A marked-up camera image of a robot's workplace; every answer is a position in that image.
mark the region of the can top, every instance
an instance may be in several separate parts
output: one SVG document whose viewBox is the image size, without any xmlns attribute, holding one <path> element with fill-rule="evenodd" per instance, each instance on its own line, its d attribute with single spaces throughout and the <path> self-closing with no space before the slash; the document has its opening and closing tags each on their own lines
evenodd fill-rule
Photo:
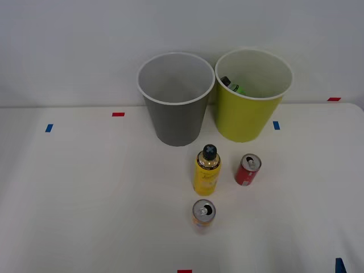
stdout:
<svg viewBox="0 0 364 273">
<path fill-rule="evenodd" d="M 241 165 L 244 169 L 250 172 L 256 172 L 262 166 L 262 162 L 259 157 L 254 154 L 246 154 L 241 159 Z"/>
<path fill-rule="evenodd" d="M 216 209 L 211 201 L 198 200 L 192 207 L 193 215 L 201 222 L 210 222 L 215 217 Z"/>
</svg>

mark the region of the red can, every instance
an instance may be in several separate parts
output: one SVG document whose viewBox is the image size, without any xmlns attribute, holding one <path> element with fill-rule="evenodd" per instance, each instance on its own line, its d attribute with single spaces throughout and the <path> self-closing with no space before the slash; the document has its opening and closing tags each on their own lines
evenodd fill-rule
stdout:
<svg viewBox="0 0 364 273">
<path fill-rule="evenodd" d="M 240 166 L 235 175 L 236 182 L 241 186 L 248 186 L 257 175 L 262 161 L 254 154 L 246 154 L 240 161 Z"/>
</svg>

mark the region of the blue tape marker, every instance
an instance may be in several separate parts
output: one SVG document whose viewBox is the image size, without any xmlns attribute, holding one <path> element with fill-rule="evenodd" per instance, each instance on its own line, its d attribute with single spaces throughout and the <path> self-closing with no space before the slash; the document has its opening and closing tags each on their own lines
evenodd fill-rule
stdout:
<svg viewBox="0 0 364 273">
<path fill-rule="evenodd" d="M 48 124 L 48 126 L 47 126 L 47 128 L 46 128 L 45 132 L 46 132 L 46 133 L 50 133 L 50 132 L 52 131 L 52 128 L 53 128 L 53 124 Z"/>
<path fill-rule="evenodd" d="M 278 121 L 273 121 L 274 130 L 280 130 Z"/>
</svg>

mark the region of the yellow bin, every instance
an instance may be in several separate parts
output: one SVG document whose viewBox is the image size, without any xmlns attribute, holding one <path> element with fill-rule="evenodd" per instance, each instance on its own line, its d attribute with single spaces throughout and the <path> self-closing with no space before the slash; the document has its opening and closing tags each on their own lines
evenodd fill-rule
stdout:
<svg viewBox="0 0 364 273">
<path fill-rule="evenodd" d="M 217 86 L 216 126 L 235 142 L 255 139 L 292 83 L 292 71 L 281 58 L 255 49 L 223 55 L 215 66 Z M 227 76 L 245 91 L 238 94 L 220 78 Z"/>
</svg>

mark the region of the wastebasket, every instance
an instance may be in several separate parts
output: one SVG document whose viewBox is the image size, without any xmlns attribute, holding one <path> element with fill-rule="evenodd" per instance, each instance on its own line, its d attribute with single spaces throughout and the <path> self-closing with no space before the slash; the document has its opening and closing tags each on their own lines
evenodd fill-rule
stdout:
<svg viewBox="0 0 364 273">
<path fill-rule="evenodd" d="M 235 142 L 255 139 L 292 83 L 292 72 L 281 58 L 255 49 L 223 55 L 215 66 L 217 85 L 216 126 Z M 244 94 L 227 88 L 222 77 L 239 85 Z"/>
<path fill-rule="evenodd" d="M 185 146 L 198 137 L 214 83 L 211 65 L 190 53 L 162 54 L 142 65 L 138 88 L 162 142 Z"/>
</svg>

